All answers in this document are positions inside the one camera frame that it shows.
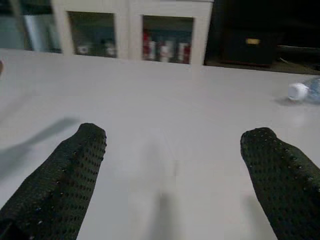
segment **clear plastic bottle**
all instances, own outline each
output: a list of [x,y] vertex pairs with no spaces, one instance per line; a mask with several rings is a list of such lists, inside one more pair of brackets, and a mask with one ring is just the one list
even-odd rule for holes
[[292,101],[320,104],[320,76],[303,83],[291,84],[288,89],[288,97]]

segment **table surface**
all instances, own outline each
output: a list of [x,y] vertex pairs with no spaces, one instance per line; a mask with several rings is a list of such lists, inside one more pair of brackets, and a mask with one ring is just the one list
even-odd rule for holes
[[107,152],[78,239],[276,240],[240,154],[270,127],[319,166],[310,76],[0,50],[0,206],[81,123]]

